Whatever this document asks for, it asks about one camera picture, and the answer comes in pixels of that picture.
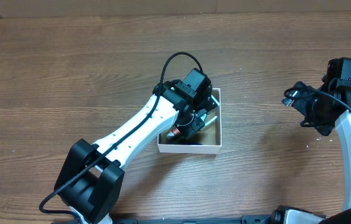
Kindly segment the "green toothbrush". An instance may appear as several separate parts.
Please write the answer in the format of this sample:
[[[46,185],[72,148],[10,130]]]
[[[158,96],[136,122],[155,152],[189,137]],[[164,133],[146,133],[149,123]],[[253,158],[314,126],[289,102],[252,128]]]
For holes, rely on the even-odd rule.
[[[213,95],[210,97],[210,100],[211,100],[212,104],[215,106],[215,108],[206,115],[204,129],[208,129],[211,126],[213,126],[215,124],[215,122],[217,121],[217,119],[220,117],[220,115],[219,115],[220,114],[219,101]]]

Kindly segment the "teal toothpaste tube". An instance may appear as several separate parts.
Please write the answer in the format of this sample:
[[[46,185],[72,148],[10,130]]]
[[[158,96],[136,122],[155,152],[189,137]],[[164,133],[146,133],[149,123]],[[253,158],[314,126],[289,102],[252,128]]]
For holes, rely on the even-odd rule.
[[[178,128],[174,128],[166,134],[166,138],[172,139],[172,138],[177,137],[179,135],[180,135],[180,130]]]

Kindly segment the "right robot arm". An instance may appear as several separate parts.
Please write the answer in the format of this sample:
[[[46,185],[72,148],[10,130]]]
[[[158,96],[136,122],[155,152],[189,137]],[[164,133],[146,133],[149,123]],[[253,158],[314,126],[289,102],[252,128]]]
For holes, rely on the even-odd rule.
[[[267,223],[351,223],[351,58],[329,61],[323,84],[315,89],[296,82],[284,91],[282,103],[292,106],[304,119],[303,128],[314,128],[328,136],[336,131],[342,150],[345,195],[342,211],[331,217],[281,205],[267,219]]]

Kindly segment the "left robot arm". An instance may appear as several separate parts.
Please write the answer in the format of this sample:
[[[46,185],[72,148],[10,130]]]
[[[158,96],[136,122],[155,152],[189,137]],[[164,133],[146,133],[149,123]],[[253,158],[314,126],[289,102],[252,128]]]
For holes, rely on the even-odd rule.
[[[189,144],[219,106],[208,76],[192,69],[183,80],[158,83],[137,114],[113,133],[70,148],[54,189],[70,207],[74,223],[101,223],[119,197],[124,170],[156,136]]]

